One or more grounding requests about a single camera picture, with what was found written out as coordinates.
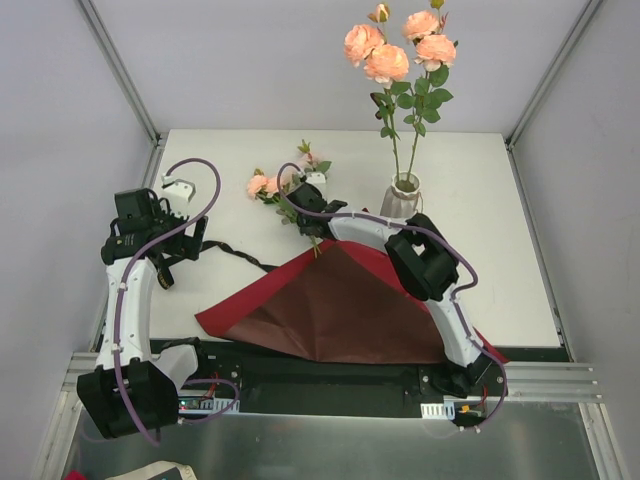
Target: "gray floor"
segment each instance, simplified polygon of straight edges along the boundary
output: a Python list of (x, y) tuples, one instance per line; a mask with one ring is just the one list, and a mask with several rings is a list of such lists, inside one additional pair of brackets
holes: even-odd
[[(84, 414), (80, 425), (98, 437)], [(168, 460), (199, 480), (598, 478), (575, 405), (506, 404), (482, 433), (451, 432), (441, 421), (229, 415), (166, 428), (160, 448), (76, 434), (66, 470), (97, 480)]]

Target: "vase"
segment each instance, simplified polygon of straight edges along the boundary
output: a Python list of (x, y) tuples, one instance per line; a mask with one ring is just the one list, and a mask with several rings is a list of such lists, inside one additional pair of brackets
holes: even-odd
[[(418, 201), (421, 198), (420, 178), (414, 173), (409, 175), (409, 182), (413, 186), (411, 192), (405, 192), (397, 187), (398, 175), (391, 177), (391, 185), (387, 188), (382, 200), (380, 215), (383, 217), (407, 219), (418, 211)], [(400, 178), (406, 180), (407, 172), (400, 172)]]

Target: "gray wall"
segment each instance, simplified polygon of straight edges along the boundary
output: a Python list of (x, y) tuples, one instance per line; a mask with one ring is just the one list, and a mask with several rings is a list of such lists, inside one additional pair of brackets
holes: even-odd
[(562, 321), (598, 365), (626, 460), (640, 478), (640, 2), (609, 0), (516, 161)]
[(0, 62), (0, 477), (18, 480), (88, 346), (113, 193), (149, 144), (73, 1), (4, 2)]
[[(449, 0), (455, 100), (433, 130), (510, 133), (586, 0)], [(342, 53), (374, 0), (96, 0), (158, 128), (375, 130)], [(428, 0), (389, 2), (392, 43)]]

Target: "white table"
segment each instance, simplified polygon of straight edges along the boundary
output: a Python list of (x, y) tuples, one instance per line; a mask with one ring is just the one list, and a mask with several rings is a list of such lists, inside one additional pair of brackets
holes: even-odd
[[(159, 173), (187, 157), (214, 162), (222, 193), (209, 213), (206, 239), (222, 240), (262, 263), (280, 265), (307, 250), (309, 240), (283, 226), (273, 206), (252, 201), (246, 184), (256, 167), (275, 175), (299, 158), (304, 138), (331, 160), (328, 198), (378, 213), (395, 170), (389, 139), (376, 132), (172, 130)], [(412, 136), (401, 133), (408, 164)], [(559, 340), (509, 160), (499, 134), (429, 133), (418, 146), (415, 171), (422, 179), (424, 213), (471, 264), (480, 284), (461, 295), (469, 318), (494, 345), (558, 347)], [(199, 211), (215, 188), (201, 165), (176, 174), (196, 183)], [(159, 191), (159, 175), (155, 188)], [(469, 275), (459, 268), (460, 281)], [(243, 259), (218, 249), (197, 262), (172, 268), (176, 284), (159, 286), (151, 305), (151, 338), (212, 339), (194, 314), (233, 295), (263, 275)]]

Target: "flower lying on table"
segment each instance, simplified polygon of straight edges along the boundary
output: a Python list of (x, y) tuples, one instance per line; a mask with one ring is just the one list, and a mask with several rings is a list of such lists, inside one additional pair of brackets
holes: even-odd
[[(326, 176), (327, 171), (331, 167), (331, 162), (323, 160), (318, 155), (311, 153), (311, 142), (307, 143), (302, 140), (302, 145), (298, 146), (298, 150), (302, 153), (302, 156), (296, 163), (305, 173), (317, 172)], [(282, 175), (280, 181), (282, 183), (282, 190), (284, 193), (288, 193), (300, 183), (300, 178), (294, 174), (292, 169), (289, 169)], [(261, 200), (265, 205), (276, 205), (278, 207), (276, 213), (282, 216), (281, 222), (283, 225), (296, 225), (298, 214), (289, 203), (280, 197), (277, 176), (268, 178), (261, 169), (256, 168), (253, 172), (253, 177), (247, 185), (247, 193), (252, 199)], [(310, 238), (314, 253), (317, 257), (320, 254), (318, 242), (315, 237)]]

